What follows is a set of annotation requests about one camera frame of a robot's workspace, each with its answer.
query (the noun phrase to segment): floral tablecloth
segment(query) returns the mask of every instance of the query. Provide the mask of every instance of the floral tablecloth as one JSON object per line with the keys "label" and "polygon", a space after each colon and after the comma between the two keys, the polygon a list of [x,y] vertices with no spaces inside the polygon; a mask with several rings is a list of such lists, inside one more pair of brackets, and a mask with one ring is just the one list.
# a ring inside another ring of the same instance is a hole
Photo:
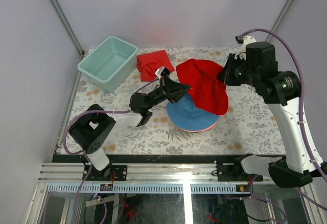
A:
{"label": "floral tablecloth", "polygon": [[[163,48],[141,48],[139,54]],[[176,67],[190,58],[213,60],[224,65],[229,53],[236,48],[165,48]],[[171,79],[177,81],[176,72]],[[84,112],[92,104],[106,110],[128,109],[131,94],[145,85],[137,69],[113,94],[98,88],[82,75],[70,119]],[[151,91],[157,84],[145,88]],[[275,118],[259,97],[248,86],[227,87],[228,112],[221,116],[209,131],[189,133],[174,126],[166,113],[164,102],[155,106],[149,122],[142,127],[113,129],[103,144],[107,154],[284,154],[285,149]],[[80,150],[71,137],[67,139],[70,151]]]}

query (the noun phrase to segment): hat brim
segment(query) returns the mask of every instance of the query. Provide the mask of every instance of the hat brim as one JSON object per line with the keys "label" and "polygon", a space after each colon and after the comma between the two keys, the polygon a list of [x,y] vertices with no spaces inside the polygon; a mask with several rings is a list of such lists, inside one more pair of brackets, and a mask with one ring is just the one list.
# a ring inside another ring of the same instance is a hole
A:
{"label": "hat brim", "polygon": [[178,106],[168,103],[166,106],[168,116],[172,123],[186,131],[199,132],[210,129],[218,120],[219,116],[202,110],[194,117],[191,114],[181,113]]}

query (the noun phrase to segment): container rim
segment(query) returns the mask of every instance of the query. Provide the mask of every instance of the container rim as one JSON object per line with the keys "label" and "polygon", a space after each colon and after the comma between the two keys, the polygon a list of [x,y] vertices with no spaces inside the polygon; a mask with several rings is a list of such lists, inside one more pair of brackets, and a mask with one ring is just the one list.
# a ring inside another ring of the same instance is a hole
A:
{"label": "container rim", "polygon": [[[128,44],[128,45],[130,45],[131,47],[133,47],[133,48],[135,48],[135,51],[129,56],[129,58],[127,58],[126,59],[126,61],[123,63],[123,65],[121,65],[109,78],[107,78],[106,80],[101,80],[101,79],[99,79],[98,77],[96,77],[96,76],[94,76],[93,74],[91,74],[91,73],[89,73],[89,72],[86,72],[84,69],[81,69],[81,67],[80,67],[80,65],[84,62],[84,61],[86,61],[87,60],[87,58],[89,57],[89,56],[91,56],[92,55],[92,53],[94,53],[104,42],[106,42],[108,39],[110,39],[110,38],[115,38],[115,39],[117,39],[117,40],[119,40],[119,41],[121,41],[121,42],[123,42],[123,43],[125,43],[125,44]],[[120,70],[122,70],[122,68],[123,67],[125,67],[126,66],[126,64],[136,55],[136,53],[137,53],[137,51],[138,51],[138,48],[135,46],[135,45],[133,45],[133,44],[131,44],[131,43],[128,43],[127,41],[125,41],[125,40],[123,40],[123,39],[120,39],[120,38],[118,38],[118,37],[116,37],[116,36],[114,36],[114,35],[111,35],[111,36],[109,36],[108,38],[106,38],[104,41],[102,41],[101,42],[101,44],[99,44],[96,48],[95,48],[95,50],[91,53],[91,54],[89,54],[87,57],[85,57],[81,62],[79,62],[78,63],[78,65],[77,65],[77,68],[78,68],[78,70],[80,71],[80,72],[82,72],[83,74],[85,74],[85,75],[87,75],[87,76],[89,76],[89,77],[91,77],[91,78],[93,78],[93,79],[95,79],[95,80],[97,80],[99,83],[101,83],[101,84],[106,84],[106,83],[108,83],[112,78],[114,78],[116,75],[117,75],[117,73],[120,71]]]}

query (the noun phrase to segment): perforated metal strip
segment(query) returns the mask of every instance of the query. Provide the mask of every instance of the perforated metal strip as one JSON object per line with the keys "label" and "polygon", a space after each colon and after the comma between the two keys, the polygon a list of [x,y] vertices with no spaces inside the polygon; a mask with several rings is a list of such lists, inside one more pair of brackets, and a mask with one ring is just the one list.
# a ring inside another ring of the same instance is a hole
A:
{"label": "perforated metal strip", "polygon": [[[55,192],[77,192],[79,183],[49,183],[48,191]],[[236,193],[235,184],[191,184],[191,193],[211,194],[211,193]],[[118,184],[113,190],[103,190],[99,183],[85,183],[81,188],[81,193],[183,193],[182,184]]]}

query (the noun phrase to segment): black strip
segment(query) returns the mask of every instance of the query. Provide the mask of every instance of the black strip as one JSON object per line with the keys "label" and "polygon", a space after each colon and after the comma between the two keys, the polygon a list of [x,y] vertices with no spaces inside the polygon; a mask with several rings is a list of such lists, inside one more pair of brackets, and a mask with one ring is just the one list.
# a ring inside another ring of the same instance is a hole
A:
{"label": "black strip", "polygon": [[[217,164],[233,163],[235,158],[242,155],[107,155],[112,163],[124,164]],[[284,155],[259,155],[263,157],[281,157]],[[56,154],[53,163],[82,163],[86,162],[83,155]]]}

